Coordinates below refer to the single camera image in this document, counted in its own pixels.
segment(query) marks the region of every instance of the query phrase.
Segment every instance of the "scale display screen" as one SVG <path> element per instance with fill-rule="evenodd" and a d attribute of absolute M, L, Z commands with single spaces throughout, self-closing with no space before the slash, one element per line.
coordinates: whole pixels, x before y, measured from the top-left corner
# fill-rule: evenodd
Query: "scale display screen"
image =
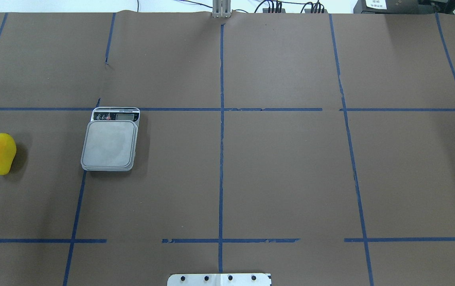
<path fill-rule="evenodd" d="M 116 114 L 116 120 L 133 120 L 133 119 L 134 119 L 133 114 L 121 114 L 121 113 Z"/>

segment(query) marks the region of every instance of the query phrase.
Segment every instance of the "white metal plate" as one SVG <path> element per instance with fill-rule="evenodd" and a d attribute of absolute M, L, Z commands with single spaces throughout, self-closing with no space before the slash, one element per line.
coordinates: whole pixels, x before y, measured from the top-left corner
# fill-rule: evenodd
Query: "white metal plate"
<path fill-rule="evenodd" d="M 133 163 L 137 126 L 132 121 L 91 121 L 86 129 L 82 165 L 126 168 Z"/>
<path fill-rule="evenodd" d="M 167 286 L 271 286 L 271 274 L 173 274 L 167 279 Z"/>

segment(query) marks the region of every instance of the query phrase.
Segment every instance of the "digital kitchen scale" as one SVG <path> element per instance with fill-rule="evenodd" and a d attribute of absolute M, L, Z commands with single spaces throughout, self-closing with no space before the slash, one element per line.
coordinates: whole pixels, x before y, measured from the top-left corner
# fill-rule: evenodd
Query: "digital kitchen scale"
<path fill-rule="evenodd" d="M 134 165 L 140 110 L 97 107 L 91 113 L 82 148 L 87 171 L 128 171 Z"/>

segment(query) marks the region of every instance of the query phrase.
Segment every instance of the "yellow mango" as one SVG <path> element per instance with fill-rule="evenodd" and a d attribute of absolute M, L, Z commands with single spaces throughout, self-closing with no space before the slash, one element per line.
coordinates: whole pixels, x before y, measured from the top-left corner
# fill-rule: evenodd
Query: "yellow mango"
<path fill-rule="evenodd" d="M 14 139 L 6 133 L 0 133 L 0 175 L 8 174 L 15 157 Z"/>

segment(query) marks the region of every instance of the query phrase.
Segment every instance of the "black cable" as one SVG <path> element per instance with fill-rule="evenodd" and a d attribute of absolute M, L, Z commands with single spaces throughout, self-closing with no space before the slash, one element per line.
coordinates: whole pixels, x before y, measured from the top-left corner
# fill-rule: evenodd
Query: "black cable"
<path fill-rule="evenodd" d="M 310 11 L 311 13 L 318 14 L 321 13 L 321 6 L 324 9 L 324 6 L 321 4 L 321 2 L 318 0 L 316 4 L 314 5 L 314 11 Z"/>
<path fill-rule="evenodd" d="M 271 4 L 273 5 L 273 1 L 272 1 L 272 0 L 264 0 L 263 2 L 260 2 L 260 4 L 256 7 L 256 10 L 254 11 L 254 13 L 257 13 L 257 12 L 258 12 L 259 7 L 261 7 L 261 5 L 262 5 L 264 2 L 271 2 Z"/>
<path fill-rule="evenodd" d="M 300 11 L 300 14 L 303 13 L 303 11 L 305 10 L 305 7 L 307 7 L 307 5 L 311 5 L 311 8 L 310 9 L 313 9 L 314 8 L 314 3 L 312 2 L 306 2 L 305 5 L 303 5 L 303 8 L 302 10 Z"/>
<path fill-rule="evenodd" d="M 320 13 L 324 13 L 324 5 L 322 5 L 321 3 L 319 3 L 319 5 L 318 5 L 318 12 L 317 13 L 319 13 L 319 14 Z"/>
<path fill-rule="evenodd" d="M 199 3 L 199 2 L 193 2 L 193 1 L 189 1 L 189 0 L 174 0 L 174 1 L 179 1 L 179 2 L 189 2 L 189 3 L 193 3 L 193 4 L 197 4 L 197 5 L 201 5 L 201 6 L 204 6 L 204 7 L 208 7 L 208 8 L 212 8 L 212 6 L 208 6 L 206 4 L 203 4 L 203 3 Z"/>
<path fill-rule="evenodd" d="M 266 1 L 276 1 L 276 0 L 264 0 L 264 1 L 261 2 L 261 3 L 264 3 L 264 2 L 266 2 Z M 279 2 L 281 2 L 281 3 L 286 3 L 286 4 L 296 4 L 296 5 L 305 5 L 305 4 L 306 4 L 306 3 L 286 2 L 286 1 L 280 1 L 280 0 L 279 0 Z"/>

